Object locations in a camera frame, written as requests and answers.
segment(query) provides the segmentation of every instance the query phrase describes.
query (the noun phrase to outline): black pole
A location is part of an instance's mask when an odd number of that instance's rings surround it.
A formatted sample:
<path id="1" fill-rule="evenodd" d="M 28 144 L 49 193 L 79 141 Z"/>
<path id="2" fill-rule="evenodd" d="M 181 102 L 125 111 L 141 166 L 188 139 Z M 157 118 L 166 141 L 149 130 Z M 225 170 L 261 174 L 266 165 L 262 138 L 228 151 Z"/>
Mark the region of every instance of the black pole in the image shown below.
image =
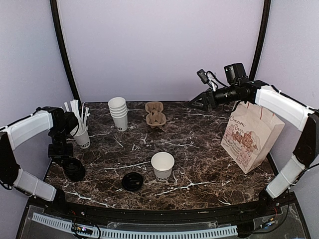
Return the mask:
<path id="1" fill-rule="evenodd" d="M 250 81 L 254 81 L 255 77 L 256 77 L 258 64 L 259 64 L 261 52 L 263 50 L 263 45 L 264 45 L 264 41 L 265 41 L 266 29 L 267 29 L 269 12 L 270 12 L 270 4 L 271 4 L 271 0 L 264 1 L 264 9 L 263 9 L 263 15 L 261 18 L 261 24 L 260 24 L 260 29 L 259 29 L 256 51 L 255 51 L 255 55 L 254 55 L 253 64 L 251 66 L 250 73 L 249 73 L 249 80 Z"/>
<path id="2" fill-rule="evenodd" d="M 60 23 L 57 2 L 56 2 L 56 0 L 50 0 L 50 4 L 51 4 L 51 12 L 52 12 L 52 18 L 53 18 L 53 23 L 54 23 L 54 28 L 55 28 L 55 34 L 56 34 L 56 38 L 58 40 L 60 54 L 62 57 L 65 73 L 66 73 L 66 76 L 67 76 L 68 81 L 69 81 L 69 85 L 70 85 L 70 88 L 71 88 L 71 91 L 73 94 L 73 98 L 78 100 L 79 103 L 81 103 L 79 92 L 76 88 L 73 74 L 71 71 L 69 58 L 68 58 L 68 55 L 66 53 L 66 48 L 65 48 L 63 34 L 62 34 L 62 28 L 61 28 L 61 23 Z"/>

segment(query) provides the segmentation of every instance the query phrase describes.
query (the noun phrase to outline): cardboard cup holder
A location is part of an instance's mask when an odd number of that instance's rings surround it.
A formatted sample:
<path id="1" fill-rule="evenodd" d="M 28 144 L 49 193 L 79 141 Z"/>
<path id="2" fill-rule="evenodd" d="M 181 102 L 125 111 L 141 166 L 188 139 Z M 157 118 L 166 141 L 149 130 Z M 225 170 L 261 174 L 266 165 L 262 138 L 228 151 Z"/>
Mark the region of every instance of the cardboard cup holder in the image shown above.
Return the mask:
<path id="1" fill-rule="evenodd" d="M 166 116 L 162 113 L 164 110 L 162 102 L 148 102 L 145 104 L 145 110 L 149 113 L 146 116 L 146 123 L 152 128 L 166 123 Z"/>

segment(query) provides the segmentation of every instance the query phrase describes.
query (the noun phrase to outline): white wall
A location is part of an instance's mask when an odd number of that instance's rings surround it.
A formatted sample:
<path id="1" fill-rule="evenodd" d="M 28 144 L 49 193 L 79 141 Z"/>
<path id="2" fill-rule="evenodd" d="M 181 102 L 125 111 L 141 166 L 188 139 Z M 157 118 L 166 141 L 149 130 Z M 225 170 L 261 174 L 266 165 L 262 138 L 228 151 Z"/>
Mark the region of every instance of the white wall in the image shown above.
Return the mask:
<path id="1" fill-rule="evenodd" d="M 0 1 L 0 125 L 38 106 L 72 99 L 60 57 L 48 0 Z M 15 152 L 18 164 L 43 178 L 48 165 L 47 133 Z M 15 238 L 27 197 L 0 187 L 0 238 Z"/>
<path id="2" fill-rule="evenodd" d="M 196 72 L 252 64 L 263 0 L 58 1 L 74 78 L 86 102 L 190 100 Z"/>
<path id="3" fill-rule="evenodd" d="M 319 108 L 318 12 L 317 0 L 272 1 L 256 77 L 315 108 Z M 299 136 L 296 129 L 286 124 L 272 149 L 279 169 L 287 163 Z M 312 238 L 319 237 L 318 182 L 319 168 L 314 168 L 294 188 Z"/>

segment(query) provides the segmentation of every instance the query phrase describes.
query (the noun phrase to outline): black lid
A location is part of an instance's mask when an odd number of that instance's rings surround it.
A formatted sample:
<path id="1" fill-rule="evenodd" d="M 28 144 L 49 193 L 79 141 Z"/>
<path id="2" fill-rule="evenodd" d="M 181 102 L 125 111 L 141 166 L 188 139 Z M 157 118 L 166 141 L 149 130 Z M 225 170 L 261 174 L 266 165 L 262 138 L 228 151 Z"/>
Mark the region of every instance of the black lid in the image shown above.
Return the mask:
<path id="1" fill-rule="evenodd" d="M 139 173 L 128 173 L 122 179 L 122 186 L 125 190 L 135 192 L 143 185 L 143 177 Z"/>

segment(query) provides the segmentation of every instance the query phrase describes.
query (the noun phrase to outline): brown marble surface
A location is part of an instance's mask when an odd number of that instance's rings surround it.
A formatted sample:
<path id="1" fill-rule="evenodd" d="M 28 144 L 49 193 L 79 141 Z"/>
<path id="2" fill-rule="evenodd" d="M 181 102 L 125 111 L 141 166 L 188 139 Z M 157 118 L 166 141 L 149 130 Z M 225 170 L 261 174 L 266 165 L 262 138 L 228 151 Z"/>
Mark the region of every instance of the brown marble surface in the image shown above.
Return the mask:
<path id="1" fill-rule="evenodd" d="M 107 103 L 85 104 L 91 146 L 74 156 L 86 168 L 81 182 L 69 181 L 52 163 L 46 182 L 62 188 L 67 201 L 120 209 L 181 210 L 219 207 L 255 201 L 274 174 L 265 160 L 245 175 L 220 146 L 229 114 L 221 107 L 203 112 L 183 102 L 164 102 L 167 123 L 152 129 L 146 124 L 145 103 L 127 103 L 129 128 L 118 132 Z M 166 151 L 175 158 L 170 179 L 155 179 L 151 157 Z M 144 178 L 142 188 L 128 192 L 121 180 L 129 172 Z"/>

